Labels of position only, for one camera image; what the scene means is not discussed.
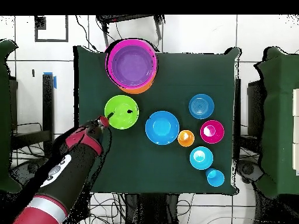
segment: orange bowl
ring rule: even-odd
[[[155,76],[156,76],[156,72],[153,74],[151,80],[147,84],[145,84],[142,87],[139,87],[138,89],[124,89],[123,87],[119,87],[119,88],[122,91],[124,91],[126,93],[133,94],[133,95],[136,95],[136,94],[139,94],[139,93],[143,93],[143,92],[147,91],[152,86],[152,84],[154,82],[154,79],[155,79]]]
[[[178,141],[183,147],[189,147],[194,142],[194,134],[191,131],[184,129],[179,133]]]

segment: dark green tablecloth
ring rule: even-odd
[[[267,90],[262,134],[265,175],[256,183],[265,196],[299,194],[299,176],[293,169],[293,89],[299,88],[299,55],[276,47],[266,50],[258,64]]]
[[[105,71],[105,53],[89,52],[82,47],[77,47],[77,52],[80,124],[103,114],[106,102],[115,95],[129,95],[140,109],[139,118],[131,128],[112,128],[111,150],[92,191],[236,193],[231,185],[231,164],[234,66],[239,49],[233,48],[225,55],[157,54],[157,76],[152,87],[142,94],[126,94],[112,83]],[[190,99],[198,93],[210,95],[215,103],[213,114],[206,120],[193,118],[188,110]],[[156,145],[147,138],[145,122],[159,110],[171,112],[178,118],[180,130],[188,129],[195,134],[191,147],[183,148],[177,140],[169,145]],[[221,142],[209,145],[201,139],[199,129],[207,120],[222,122],[225,135]],[[206,146],[213,152],[212,167],[225,176],[222,186],[210,186],[205,172],[191,166],[190,152],[198,146]]]
[[[16,193],[21,190],[8,173],[11,166],[11,99],[9,93],[9,73],[6,64],[8,55],[17,46],[10,40],[0,40],[0,190]]]

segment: pink bowl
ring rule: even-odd
[[[126,49],[126,47],[128,46],[137,46],[140,47],[142,49],[144,49],[144,51],[146,53],[148,53],[148,55],[150,56],[151,60],[151,70],[149,71],[149,73],[146,74],[146,77],[144,79],[144,81],[142,80],[141,83],[139,83],[138,85],[126,85],[123,84],[122,82],[120,82],[115,74],[113,73],[113,63],[115,63],[115,59],[114,56],[117,54],[117,52],[119,52],[121,49]],[[127,40],[122,40],[121,42],[117,43],[111,50],[111,52],[107,55],[106,57],[106,72],[109,76],[109,78],[118,86],[125,88],[125,89],[138,89],[143,87],[144,85],[146,85],[147,83],[149,83],[151,81],[151,79],[154,77],[154,75],[156,74],[156,70],[157,70],[157,58],[155,55],[155,51],[154,49],[144,40],[139,40],[139,39],[127,39]]]
[[[223,125],[216,120],[209,120],[200,129],[200,136],[208,144],[216,144],[223,139]]]

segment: small orange cup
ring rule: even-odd
[[[194,134],[191,131],[184,129],[179,133],[178,141],[183,147],[189,147],[194,142]]]

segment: bowl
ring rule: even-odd
[[[125,89],[138,89],[148,84],[157,70],[154,49],[145,41],[127,39],[117,43],[106,58],[110,79]]]
[[[206,170],[208,183],[213,187],[221,186],[224,183],[224,174],[216,169],[209,168]]]
[[[178,136],[179,121],[168,111],[156,111],[145,123],[145,133],[155,144],[170,144]]]
[[[216,144],[223,139],[223,125],[216,120],[209,120],[201,126],[200,136],[204,142],[207,142],[208,144]]]
[[[213,163],[213,154],[206,147],[197,147],[191,151],[190,163],[195,169],[207,169]]]
[[[209,95],[197,94],[189,102],[189,111],[199,120],[209,118],[214,111],[214,102]]]
[[[194,142],[194,134],[191,131],[184,129],[178,135],[178,142],[183,147],[189,147]]]
[[[105,105],[105,117],[114,113],[109,124],[120,130],[130,128],[134,125],[139,116],[137,103],[129,96],[117,95],[112,97]]]
[[[122,91],[126,92],[126,93],[129,93],[129,94],[132,94],[132,95],[136,95],[136,94],[139,94],[139,93],[143,93],[145,91],[147,91],[153,84],[154,82],[154,79],[155,79],[155,75],[156,73],[154,73],[152,79],[147,83],[145,84],[144,86],[142,87],[139,87],[138,89],[125,89],[123,87],[119,87]]]

